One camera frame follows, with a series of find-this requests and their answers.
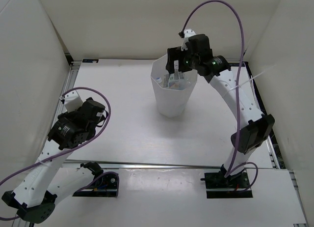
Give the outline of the clear bottle blue-white label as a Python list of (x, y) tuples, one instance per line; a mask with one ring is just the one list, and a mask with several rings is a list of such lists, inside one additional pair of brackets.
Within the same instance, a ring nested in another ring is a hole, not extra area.
[(166, 74), (163, 76), (161, 83), (163, 88), (183, 90), (185, 89), (185, 76), (183, 72), (175, 72), (173, 74)]

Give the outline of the clear bottle blue label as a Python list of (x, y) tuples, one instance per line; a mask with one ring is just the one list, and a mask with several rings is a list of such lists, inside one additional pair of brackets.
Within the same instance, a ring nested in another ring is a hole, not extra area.
[(173, 90), (184, 90), (185, 89), (185, 80), (184, 79), (179, 79), (175, 80), (173, 78), (169, 78), (167, 76), (164, 76), (163, 78), (158, 77), (155, 79), (157, 84), (161, 88), (165, 89), (173, 89)]

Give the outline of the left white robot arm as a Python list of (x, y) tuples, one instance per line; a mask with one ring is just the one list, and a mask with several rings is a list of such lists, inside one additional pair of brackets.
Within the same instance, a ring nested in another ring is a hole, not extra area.
[(91, 97), (82, 100), (77, 87), (63, 93), (60, 101), (66, 111), (58, 115), (48, 133), (48, 143), (37, 161), (1, 181), (3, 184), (22, 172), (29, 172), (20, 185), (6, 191), (1, 198), (9, 207), (16, 209), (15, 219), (40, 224), (66, 197), (90, 186), (101, 186), (104, 172), (96, 162), (82, 164), (68, 179), (52, 184), (67, 158), (105, 130), (111, 117), (111, 105), (103, 94), (98, 95), (105, 105)]

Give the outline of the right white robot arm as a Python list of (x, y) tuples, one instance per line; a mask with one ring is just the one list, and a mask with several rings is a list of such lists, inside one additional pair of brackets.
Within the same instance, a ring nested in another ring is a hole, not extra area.
[(251, 154), (269, 136), (275, 119), (265, 115), (246, 96), (227, 60), (213, 55), (205, 34), (186, 29), (179, 35), (183, 43), (167, 50), (166, 70), (170, 74), (196, 70), (219, 93), (237, 121), (236, 133), (231, 136), (233, 148), (220, 175), (222, 185), (230, 188), (238, 182), (238, 174)]

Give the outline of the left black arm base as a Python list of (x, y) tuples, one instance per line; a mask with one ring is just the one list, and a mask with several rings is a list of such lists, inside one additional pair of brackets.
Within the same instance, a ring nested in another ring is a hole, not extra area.
[(93, 175), (93, 181), (75, 193), (73, 197), (117, 198), (119, 194), (119, 174), (104, 171), (96, 162), (81, 163), (80, 168), (88, 169)]

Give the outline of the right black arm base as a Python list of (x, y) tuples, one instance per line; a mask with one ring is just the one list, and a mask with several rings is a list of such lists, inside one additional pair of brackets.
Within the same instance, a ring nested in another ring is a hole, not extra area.
[(247, 199), (253, 198), (249, 188), (249, 178), (246, 172), (235, 178), (225, 178), (221, 171), (204, 173), (200, 179), (205, 183), (208, 199)]

